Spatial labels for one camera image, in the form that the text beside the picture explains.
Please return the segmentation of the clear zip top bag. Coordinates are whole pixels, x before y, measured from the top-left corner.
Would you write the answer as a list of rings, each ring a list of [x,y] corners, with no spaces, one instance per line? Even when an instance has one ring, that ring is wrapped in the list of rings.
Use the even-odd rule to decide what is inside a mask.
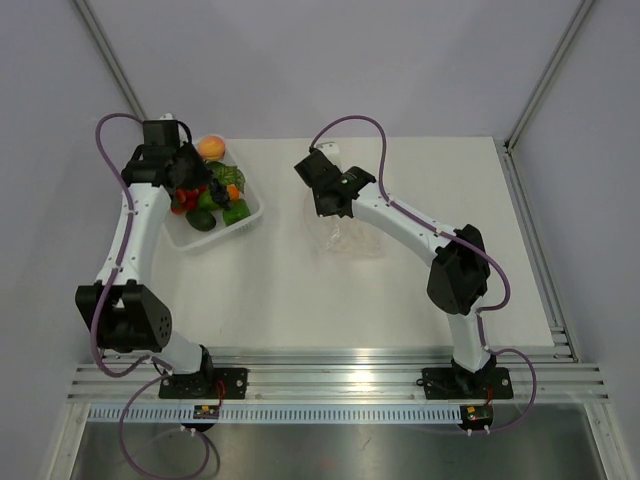
[[[318,254],[341,255],[350,259],[383,256],[381,233],[371,225],[350,217],[320,217],[313,195],[304,199],[303,218],[307,237]]]

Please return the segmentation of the white plastic basket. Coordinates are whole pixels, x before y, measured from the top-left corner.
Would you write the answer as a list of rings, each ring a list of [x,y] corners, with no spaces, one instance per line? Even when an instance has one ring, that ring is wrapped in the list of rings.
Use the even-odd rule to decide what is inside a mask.
[[[226,165],[236,165],[243,172],[246,184],[242,199],[245,199],[251,215],[231,226],[226,226],[222,219],[223,209],[210,211],[216,218],[216,227],[209,232],[199,232],[192,228],[185,216],[186,213],[176,215],[172,211],[167,214],[164,220],[164,231],[169,244],[181,253],[199,254],[223,240],[228,240],[236,234],[240,234],[253,227],[264,212],[264,202],[259,195],[254,179],[249,174],[248,163],[245,158],[238,154],[234,145],[223,139],[226,144],[226,153],[221,162]]]

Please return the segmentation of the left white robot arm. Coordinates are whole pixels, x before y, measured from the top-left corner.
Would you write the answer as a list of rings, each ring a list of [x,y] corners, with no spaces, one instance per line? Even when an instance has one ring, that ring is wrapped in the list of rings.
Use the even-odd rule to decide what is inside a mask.
[[[121,378],[142,364],[156,364],[165,380],[178,378],[195,398],[215,388],[206,348],[174,332],[169,307],[151,290],[154,251],[172,196],[207,183],[211,175],[189,127],[172,117],[139,120],[143,140],[123,168],[107,154],[101,118],[96,146],[121,189],[118,223],[105,262],[93,283],[81,285],[75,303],[90,335],[91,355],[108,377]]]

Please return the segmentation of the dark grape bunch with leaves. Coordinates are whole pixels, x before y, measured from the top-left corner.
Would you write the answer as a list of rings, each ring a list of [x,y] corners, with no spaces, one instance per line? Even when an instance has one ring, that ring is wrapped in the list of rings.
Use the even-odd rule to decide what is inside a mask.
[[[211,173],[210,183],[207,190],[213,200],[220,206],[220,209],[227,210],[231,200],[227,193],[227,186],[235,185],[241,191],[241,198],[244,196],[246,179],[243,172],[236,165],[226,165],[221,162],[210,162],[207,168]]]

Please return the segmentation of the red cherry bunch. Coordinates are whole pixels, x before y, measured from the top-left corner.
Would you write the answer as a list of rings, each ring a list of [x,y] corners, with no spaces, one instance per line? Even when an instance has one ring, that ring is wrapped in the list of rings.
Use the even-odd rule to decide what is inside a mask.
[[[198,207],[199,196],[199,189],[176,190],[171,201],[171,211],[176,215],[180,215],[195,210]]]

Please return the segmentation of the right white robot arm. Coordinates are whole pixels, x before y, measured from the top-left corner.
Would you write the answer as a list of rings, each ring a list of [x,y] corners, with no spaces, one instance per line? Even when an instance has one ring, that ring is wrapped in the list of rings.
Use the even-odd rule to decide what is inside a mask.
[[[389,235],[429,268],[426,292],[445,312],[453,340],[452,372],[456,389],[476,396],[490,381],[496,360],[483,344],[476,315],[488,290],[489,262],[478,229],[450,229],[430,217],[394,202],[367,171],[334,164],[320,148],[295,165],[320,217],[360,220]]]

